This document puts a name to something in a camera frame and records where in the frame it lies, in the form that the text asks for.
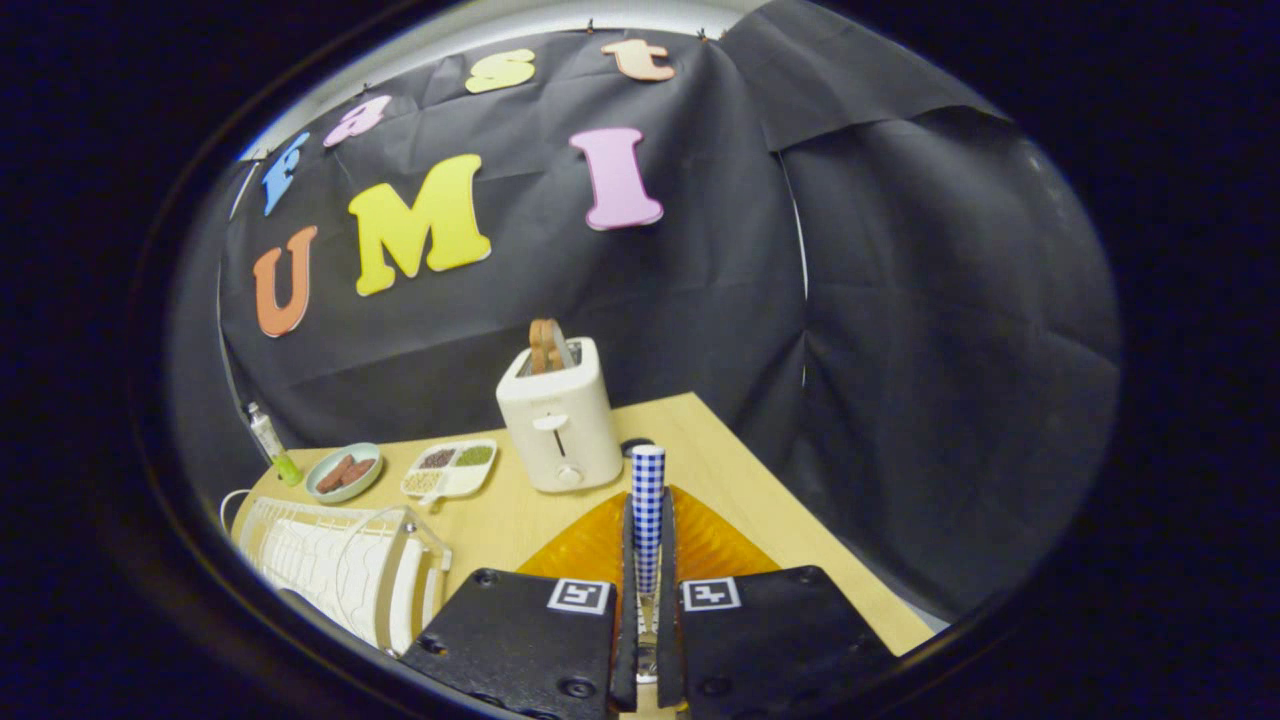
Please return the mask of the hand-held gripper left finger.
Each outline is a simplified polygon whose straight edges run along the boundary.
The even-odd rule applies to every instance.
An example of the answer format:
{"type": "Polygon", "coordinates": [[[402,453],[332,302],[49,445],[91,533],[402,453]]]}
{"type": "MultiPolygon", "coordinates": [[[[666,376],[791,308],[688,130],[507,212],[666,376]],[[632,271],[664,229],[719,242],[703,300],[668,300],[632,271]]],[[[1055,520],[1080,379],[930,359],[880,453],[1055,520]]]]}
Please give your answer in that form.
{"type": "Polygon", "coordinates": [[[617,719],[637,707],[640,600],[626,493],[535,553],[479,568],[402,655],[474,700],[535,719],[617,719]]]}

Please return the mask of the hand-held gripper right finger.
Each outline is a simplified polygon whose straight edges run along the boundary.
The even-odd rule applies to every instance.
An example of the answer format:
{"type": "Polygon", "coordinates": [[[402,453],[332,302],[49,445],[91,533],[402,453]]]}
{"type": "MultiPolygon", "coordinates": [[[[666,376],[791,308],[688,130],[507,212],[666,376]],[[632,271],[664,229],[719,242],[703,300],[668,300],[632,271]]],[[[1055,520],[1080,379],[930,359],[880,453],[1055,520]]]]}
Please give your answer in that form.
{"type": "Polygon", "coordinates": [[[663,498],[657,702],[687,719],[809,719],[896,657],[823,568],[759,571],[690,493],[663,498]]]}

